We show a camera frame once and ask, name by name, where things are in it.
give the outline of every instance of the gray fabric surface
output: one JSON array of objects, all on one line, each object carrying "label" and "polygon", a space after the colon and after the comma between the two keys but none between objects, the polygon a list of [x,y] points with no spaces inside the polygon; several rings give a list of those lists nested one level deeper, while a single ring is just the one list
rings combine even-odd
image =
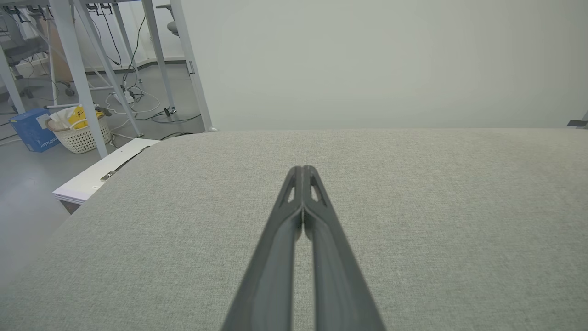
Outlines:
[{"label": "gray fabric surface", "polygon": [[[315,166],[389,330],[586,330],[588,131],[210,133],[161,142],[0,295],[6,330],[217,330],[288,169]],[[313,329],[296,244],[294,329]]]}]

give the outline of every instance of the gray office chair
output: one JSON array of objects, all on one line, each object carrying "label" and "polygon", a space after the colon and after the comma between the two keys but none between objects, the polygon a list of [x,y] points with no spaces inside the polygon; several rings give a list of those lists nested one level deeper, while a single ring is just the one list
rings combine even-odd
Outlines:
[{"label": "gray office chair", "polygon": [[[13,19],[14,17],[11,16],[12,14],[6,12],[5,8],[0,11],[0,14],[0,30],[3,32],[2,35],[0,35],[0,42],[2,43],[2,49],[4,50],[8,65],[11,67],[12,73],[14,74],[16,88],[21,95],[26,95],[29,99],[33,99],[34,96],[31,88],[51,88],[53,83],[47,78],[24,79],[20,72],[18,72],[16,66],[35,54],[47,52],[49,50],[49,45],[47,45],[43,38],[39,36],[24,38],[16,19]],[[39,31],[43,31],[41,26],[42,15],[40,13],[30,13],[30,16],[35,20],[35,25]],[[70,89],[70,86],[67,86],[66,94],[70,96],[74,94],[73,90]],[[14,109],[12,98],[9,98],[8,102]]]},{"label": "gray office chair", "polygon": [[[165,9],[169,10],[169,12],[172,14],[172,19],[176,19],[173,16],[172,5],[160,5],[160,6],[156,6],[155,8],[158,8],[158,9],[165,8]],[[176,36],[180,36],[178,33],[178,26],[176,25],[176,21],[171,21],[170,23],[168,23],[168,30],[170,30]]]}]

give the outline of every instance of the yellow object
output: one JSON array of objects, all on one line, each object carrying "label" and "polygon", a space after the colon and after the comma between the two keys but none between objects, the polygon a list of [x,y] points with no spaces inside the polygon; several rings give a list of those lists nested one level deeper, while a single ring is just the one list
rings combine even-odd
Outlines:
[{"label": "yellow object", "polygon": [[[100,115],[102,115],[102,113],[97,111],[96,116],[100,116]],[[77,121],[84,120],[85,118],[86,118],[86,113],[83,111],[83,107],[77,106],[77,107],[75,107],[73,114],[68,118],[68,122],[71,125],[73,123],[76,123]],[[88,121],[84,121],[84,122],[77,123],[73,128],[74,129],[81,129],[81,128],[87,127],[87,126],[88,126]]]}]

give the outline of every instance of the metal table leg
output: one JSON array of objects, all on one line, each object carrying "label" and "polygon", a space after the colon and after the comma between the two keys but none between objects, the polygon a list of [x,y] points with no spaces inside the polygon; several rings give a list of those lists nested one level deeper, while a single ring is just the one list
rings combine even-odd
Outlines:
[{"label": "metal table leg", "polygon": [[53,16],[55,18],[55,25],[61,37],[61,43],[64,46],[65,57],[67,58],[69,69],[71,70],[73,81],[78,90],[78,97],[85,109],[86,118],[90,125],[90,131],[96,141],[98,153],[101,158],[108,155],[106,144],[102,138],[100,131],[100,124],[94,111],[94,102],[92,101],[92,94],[88,87],[88,80],[86,79],[86,71],[82,63],[82,54],[79,50],[78,39],[75,34],[74,21],[70,15],[70,7],[68,1],[63,0],[49,0],[49,4],[53,9]]},{"label": "metal table leg", "polygon": [[0,77],[2,77],[4,84],[6,84],[8,94],[12,97],[12,102],[14,102],[16,111],[19,114],[23,114],[25,112],[25,106],[22,104],[21,95],[18,93],[18,89],[14,83],[14,77],[12,77],[12,72],[10,71],[8,61],[6,60],[6,56],[4,56],[4,50],[1,45],[0,52],[2,52],[0,54]]},{"label": "metal table leg", "polygon": [[[182,1],[171,0],[173,12],[183,13]],[[182,50],[184,52],[184,58],[186,64],[191,70],[188,72],[194,87],[194,94],[196,95],[196,103],[198,104],[198,110],[202,116],[202,123],[204,123],[204,129],[206,132],[217,131],[212,126],[211,114],[208,111],[208,105],[206,104],[206,98],[204,97],[204,90],[202,89],[202,82],[200,81],[200,74],[198,73],[198,66],[196,66],[196,59],[194,58],[194,52],[192,51],[192,43],[190,42],[190,36],[188,35],[188,27],[186,26],[186,19],[184,15],[175,15],[176,26],[178,27],[180,42],[182,44]]]},{"label": "metal table leg", "polygon": [[153,2],[151,0],[143,0],[143,10],[145,10],[145,18],[147,20],[147,27],[149,33],[153,39],[153,48],[155,49],[155,57],[157,57],[157,64],[159,70],[161,70],[161,76],[163,78],[163,84],[165,85],[165,91],[168,94],[169,101],[169,112],[173,113],[176,111],[176,106],[173,103],[172,88],[169,86],[168,71],[165,69],[165,60],[163,58],[163,51],[161,49],[161,42],[159,40],[159,32],[157,30],[157,23],[155,21],[155,11],[153,11]]},{"label": "metal table leg", "polygon": [[135,67],[135,75],[137,76],[137,82],[142,82],[141,78],[139,77],[139,68],[137,67],[137,62],[133,57],[133,49],[131,48],[131,43],[129,42],[129,36],[126,34],[125,24],[122,21],[121,9],[118,8],[118,4],[112,4],[112,9],[114,10],[114,16],[116,17],[116,23],[118,23],[118,28],[121,30],[122,40],[125,42],[126,52],[129,54],[131,64]]},{"label": "metal table leg", "polygon": [[[100,58],[100,62],[104,66],[104,71],[106,71],[106,75],[108,79],[111,81],[112,87],[114,88],[114,92],[118,95],[118,100],[126,100],[125,94],[123,93],[121,87],[116,83],[116,76],[114,75],[114,70],[108,58],[106,57],[106,51],[104,50],[104,46],[98,39],[98,32],[96,31],[96,27],[92,24],[92,19],[90,18],[90,13],[86,9],[85,3],[82,3],[81,0],[73,0],[73,4],[76,6],[78,10],[80,20],[82,21],[88,35],[90,36],[90,41],[92,45],[98,52],[98,57]],[[143,134],[137,127],[137,122],[135,121],[135,116],[129,107],[129,104],[126,102],[121,102],[122,108],[125,110],[126,115],[129,117],[129,121],[133,125],[135,132],[137,133],[137,137],[142,137]]]},{"label": "metal table leg", "polygon": [[51,91],[53,92],[53,106],[57,106],[57,83],[55,82],[55,66],[53,63],[53,50],[51,49],[51,24],[47,23],[47,44],[49,45],[49,72],[51,73]]}]

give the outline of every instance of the plastic basket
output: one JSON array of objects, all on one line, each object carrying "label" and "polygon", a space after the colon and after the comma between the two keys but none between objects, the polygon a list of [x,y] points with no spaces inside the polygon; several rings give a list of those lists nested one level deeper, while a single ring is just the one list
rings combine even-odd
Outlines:
[{"label": "plastic basket", "polygon": [[[90,132],[90,125],[86,125],[80,129],[74,129],[74,126],[78,123],[81,123],[86,120],[80,120],[76,123],[73,123],[66,129],[56,129],[51,126],[53,123],[52,119],[48,119],[45,121],[45,125],[49,130],[51,130],[57,139],[65,146],[65,148],[69,149],[71,152],[76,154],[82,154],[87,151],[91,151],[96,148],[96,141]],[[100,131],[102,132],[102,138],[104,139],[104,143],[107,144],[112,139],[112,135],[108,125],[106,123],[106,118],[104,114],[98,116],[98,124],[100,125]]]}]

